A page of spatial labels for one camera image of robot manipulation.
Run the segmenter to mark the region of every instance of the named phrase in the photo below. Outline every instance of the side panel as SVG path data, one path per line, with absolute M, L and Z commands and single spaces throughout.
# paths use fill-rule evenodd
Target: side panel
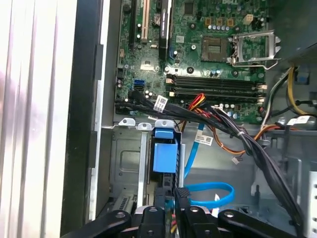
M 59 237 L 76 2 L 0 2 L 0 237 Z

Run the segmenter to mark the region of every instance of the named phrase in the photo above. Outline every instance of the sticker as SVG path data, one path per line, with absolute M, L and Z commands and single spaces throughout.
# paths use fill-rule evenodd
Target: sticker
M 236 157 L 233 157 L 231 161 L 234 162 L 236 165 L 240 163 L 240 161 Z
M 213 137 L 203 135 L 203 131 L 202 130 L 197 130 L 196 137 L 195 137 L 195 142 L 211 146 L 212 141 L 213 141 Z
M 158 112 L 162 113 L 164 111 L 164 108 L 165 108 L 166 104 L 167 104 L 167 100 L 168 100 L 167 98 L 165 98 L 165 97 L 163 97 L 161 95 L 158 95 L 158 98 L 157 98 L 157 100 L 156 100 L 156 102 L 154 104 L 154 108 L 153 109 L 155 111 L 158 111 Z
M 296 120 L 297 120 L 297 118 L 290 119 L 289 122 L 287 123 L 287 125 L 294 125 Z
M 214 195 L 214 200 L 215 201 L 219 201 L 220 200 L 220 197 L 218 196 L 218 194 L 215 194 Z M 214 216 L 214 217 L 218 217 L 218 213 L 219 213 L 219 208 L 213 208 L 212 212 L 211 212 L 211 215 Z
M 184 36 L 176 36 L 176 43 L 184 43 L 185 37 Z
M 311 116 L 301 116 L 297 118 L 294 124 L 306 124 Z

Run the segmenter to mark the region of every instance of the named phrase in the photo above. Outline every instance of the motherboard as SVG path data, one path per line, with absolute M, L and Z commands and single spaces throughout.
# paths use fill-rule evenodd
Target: motherboard
M 123 0 L 117 63 L 117 99 L 139 90 L 187 107 L 199 93 L 236 122 L 259 123 L 265 70 L 236 67 L 235 36 L 266 31 L 267 0 Z M 265 57 L 266 37 L 249 37 L 243 59 Z M 116 109 L 118 114 L 141 116 Z

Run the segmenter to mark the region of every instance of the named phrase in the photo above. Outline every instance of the green circuit board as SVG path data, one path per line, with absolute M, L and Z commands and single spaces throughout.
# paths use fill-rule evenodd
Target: green circuit board
M 123 0 L 123 6 L 131 6 L 131 0 Z M 143 22 L 144 0 L 136 1 L 135 24 Z M 157 95 L 165 96 L 170 102 L 186 106 L 190 99 L 170 97 L 166 87 L 166 75 L 190 76 L 192 78 L 232 79 L 241 81 L 264 82 L 265 71 L 262 68 L 236 68 L 227 63 L 230 57 L 230 36 L 234 34 L 265 30 L 255 29 L 254 24 L 244 24 L 247 14 L 254 19 L 266 20 L 268 16 L 267 0 L 174 0 L 172 5 L 171 38 L 169 54 L 166 60 L 159 58 L 158 26 L 160 12 L 157 10 L 157 0 L 150 0 L 148 37 L 146 42 L 137 39 L 141 30 L 135 28 L 133 47 L 129 44 L 131 34 L 131 13 L 122 11 L 121 30 L 118 53 L 118 70 L 120 71 L 120 87 L 116 96 L 120 99 L 128 97 L 128 92 L 135 88 L 134 80 L 144 80 L 142 92 L 155 100 Z M 225 39 L 224 44 L 210 48 L 205 42 L 215 39 Z M 243 46 L 244 58 L 265 56 L 265 38 L 245 40 Z M 225 111 L 235 115 L 237 122 L 259 123 L 258 103 L 237 103 L 231 99 L 213 99 L 212 104 L 224 104 Z M 139 112 L 129 112 L 140 116 Z

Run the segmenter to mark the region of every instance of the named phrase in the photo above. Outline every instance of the blue sata port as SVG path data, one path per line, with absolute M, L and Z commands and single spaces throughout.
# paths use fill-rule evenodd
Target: blue sata port
M 134 79 L 134 85 L 144 86 L 145 82 L 144 80 Z

